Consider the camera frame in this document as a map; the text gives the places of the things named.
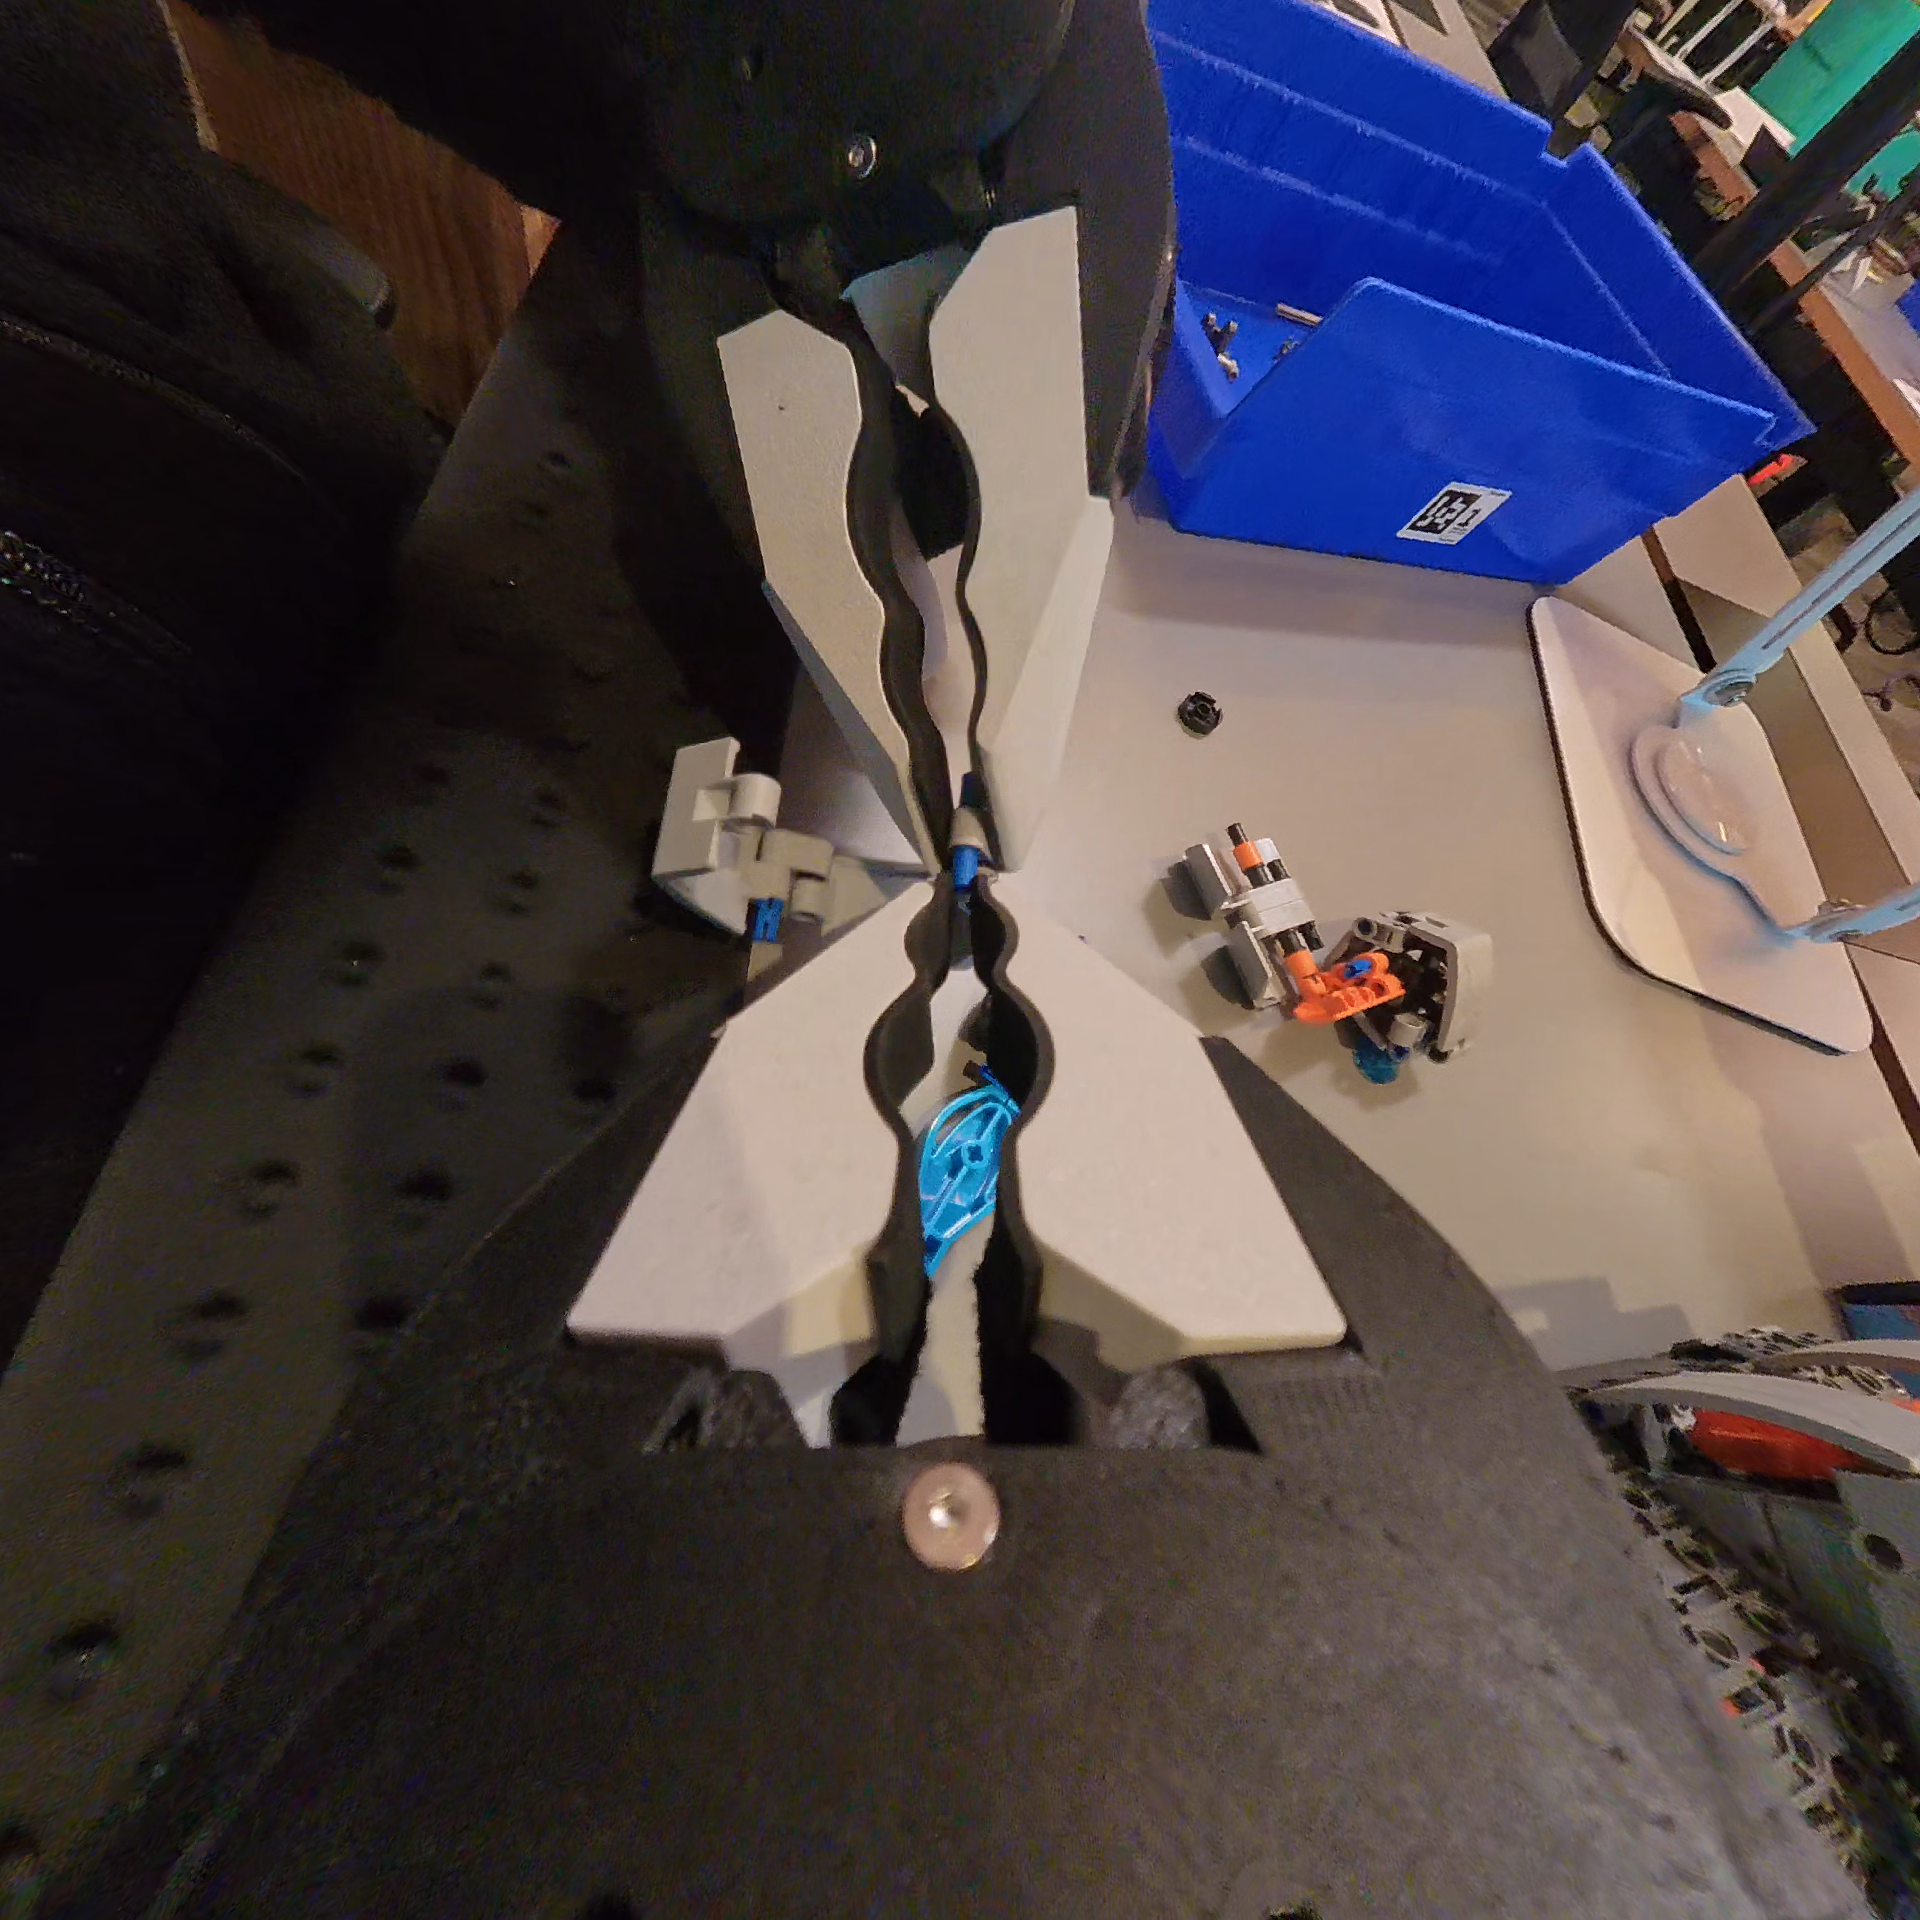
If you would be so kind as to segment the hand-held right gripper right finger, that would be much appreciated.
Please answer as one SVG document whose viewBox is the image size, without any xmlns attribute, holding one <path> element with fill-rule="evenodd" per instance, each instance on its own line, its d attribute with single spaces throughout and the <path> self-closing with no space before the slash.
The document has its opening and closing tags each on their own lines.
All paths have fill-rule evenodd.
<svg viewBox="0 0 1920 1920">
<path fill-rule="evenodd" d="M 1346 1314 L 1202 1034 L 1025 878 L 974 887 L 971 940 L 1015 1100 L 978 1263 L 1013 1355 L 1109 1408 L 1167 1362 L 1338 1349 Z"/>
</svg>

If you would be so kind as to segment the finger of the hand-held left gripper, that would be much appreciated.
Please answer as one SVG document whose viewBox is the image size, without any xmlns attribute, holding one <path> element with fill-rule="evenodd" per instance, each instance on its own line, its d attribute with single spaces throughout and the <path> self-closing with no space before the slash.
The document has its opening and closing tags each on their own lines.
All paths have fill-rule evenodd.
<svg viewBox="0 0 1920 1920">
<path fill-rule="evenodd" d="M 992 228 L 930 316 L 932 398 L 971 476 L 956 607 L 971 750 L 999 867 L 1037 843 L 1068 755 L 1112 504 L 1089 480 L 1076 205 Z"/>
<path fill-rule="evenodd" d="M 952 785 L 898 574 L 893 375 L 853 307 L 774 307 L 719 336 L 765 595 L 882 809 L 947 867 Z"/>
</svg>

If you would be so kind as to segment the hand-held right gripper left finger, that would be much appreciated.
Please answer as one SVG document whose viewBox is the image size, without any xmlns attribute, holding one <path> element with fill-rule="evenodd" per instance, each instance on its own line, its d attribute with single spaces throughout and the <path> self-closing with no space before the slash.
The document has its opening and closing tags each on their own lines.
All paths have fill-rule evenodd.
<svg viewBox="0 0 1920 1920">
<path fill-rule="evenodd" d="M 612 1226 L 567 1333 L 677 1345 L 782 1382 L 806 1442 L 872 1355 L 863 1257 L 893 1205 L 898 1143 L 863 1083 L 863 1042 L 914 978 L 914 881 L 842 926 L 713 1042 Z"/>
</svg>

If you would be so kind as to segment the pile of small building parts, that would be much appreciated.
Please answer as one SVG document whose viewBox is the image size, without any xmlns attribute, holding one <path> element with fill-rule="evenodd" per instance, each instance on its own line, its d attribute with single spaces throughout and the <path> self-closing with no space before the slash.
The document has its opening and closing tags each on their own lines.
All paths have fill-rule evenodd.
<svg viewBox="0 0 1920 1920">
<path fill-rule="evenodd" d="M 1277 359 L 1299 348 L 1319 316 L 1287 300 L 1199 300 L 1202 336 L 1226 385 L 1259 385 Z"/>
</svg>

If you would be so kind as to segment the grey curved panel brick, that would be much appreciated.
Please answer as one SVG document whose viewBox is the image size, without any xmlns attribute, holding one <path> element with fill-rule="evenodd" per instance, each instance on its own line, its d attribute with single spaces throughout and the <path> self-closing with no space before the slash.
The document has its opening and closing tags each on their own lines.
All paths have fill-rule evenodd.
<svg viewBox="0 0 1920 1920">
<path fill-rule="evenodd" d="M 837 854 L 782 825 L 782 781 L 737 755 L 730 732 L 677 750 L 650 878 L 703 922 L 782 943 L 787 918 L 825 922 Z"/>
</svg>

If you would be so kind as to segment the blue plastic bin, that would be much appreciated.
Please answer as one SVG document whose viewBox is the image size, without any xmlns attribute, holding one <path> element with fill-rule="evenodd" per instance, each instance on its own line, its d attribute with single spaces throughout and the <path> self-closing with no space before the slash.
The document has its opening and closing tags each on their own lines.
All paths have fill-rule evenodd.
<svg viewBox="0 0 1920 1920">
<path fill-rule="evenodd" d="M 1153 480 L 1186 534 L 1559 587 L 1811 419 L 1596 156 L 1316 4 L 1147 4 L 1174 132 Z M 1319 327 L 1226 385 L 1199 300 Z"/>
</svg>

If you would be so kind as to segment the blue brick separator tool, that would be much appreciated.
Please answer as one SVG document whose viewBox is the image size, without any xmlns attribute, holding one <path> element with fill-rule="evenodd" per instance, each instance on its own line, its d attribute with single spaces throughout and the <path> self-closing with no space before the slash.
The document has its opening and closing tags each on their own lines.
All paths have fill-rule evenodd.
<svg viewBox="0 0 1920 1920">
<path fill-rule="evenodd" d="M 918 1200 L 918 1271 L 936 1288 L 950 1251 L 995 1215 L 999 1155 L 1015 1092 L 983 1062 L 966 1062 L 956 1090 L 930 1108 L 914 1133 L 914 1200 Z"/>
</svg>

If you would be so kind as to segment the grey orange brick assembly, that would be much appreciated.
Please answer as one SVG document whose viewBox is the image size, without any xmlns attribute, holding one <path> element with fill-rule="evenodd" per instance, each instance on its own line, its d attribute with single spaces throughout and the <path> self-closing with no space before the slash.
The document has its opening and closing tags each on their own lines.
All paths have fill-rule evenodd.
<svg viewBox="0 0 1920 1920">
<path fill-rule="evenodd" d="M 1484 1026 L 1492 938 L 1424 911 L 1319 918 L 1268 837 L 1226 825 L 1182 854 L 1186 881 L 1221 931 L 1251 1014 L 1331 1034 L 1365 1083 L 1403 1062 L 1453 1062 Z"/>
</svg>

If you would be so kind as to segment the wooden cabinet panel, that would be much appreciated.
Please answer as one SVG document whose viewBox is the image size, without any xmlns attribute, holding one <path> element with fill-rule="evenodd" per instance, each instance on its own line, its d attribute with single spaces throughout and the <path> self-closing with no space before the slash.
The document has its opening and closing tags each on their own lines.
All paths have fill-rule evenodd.
<svg viewBox="0 0 1920 1920">
<path fill-rule="evenodd" d="M 557 217 L 249 19 L 164 4 L 201 142 L 358 245 L 391 283 L 391 345 L 450 436 L 516 322 Z"/>
</svg>

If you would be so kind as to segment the grey orange tracked toy robot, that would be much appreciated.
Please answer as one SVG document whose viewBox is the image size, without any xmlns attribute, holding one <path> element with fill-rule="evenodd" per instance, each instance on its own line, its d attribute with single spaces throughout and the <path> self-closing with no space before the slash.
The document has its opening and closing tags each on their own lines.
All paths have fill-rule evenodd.
<svg viewBox="0 0 1920 1920">
<path fill-rule="evenodd" d="M 1916 1314 L 1558 1375 L 1721 1714 L 1874 1914 L 1920 1913 Z"/>
</svg>

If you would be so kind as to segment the black pole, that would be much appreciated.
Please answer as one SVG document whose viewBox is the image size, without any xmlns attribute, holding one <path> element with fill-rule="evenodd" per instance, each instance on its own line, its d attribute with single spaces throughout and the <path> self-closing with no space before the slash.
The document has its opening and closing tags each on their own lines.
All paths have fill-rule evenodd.
<svg viewBox="0 0 1920 1920">
<path fill-rule="evenodd" d="M 1864 79 L 1836 118 L 1801 142 L 1777 178 L 1734 195 L 1744 178 L 1724 164 L 1724 178 L 1708 169 L 1721 159 L 1714 140 L 1693 142 L 1696 178 L 1719 190 L 1714 209 L 1721 217 L 1700 222 L 1685 263 L 1714 302 L 1734 322 L 1747 345 L 1765 345 L 1769 335 L 1795 323 L 1801 300 L 1836 271 L 1840 252 L 1811 271 L 1779 271 L 1774 259 L 1840 198 L 1851 171 L 1874 159 L 1920 104 L 1920 39 L 1908 39 L 1888 67 Z"/>
</svg>

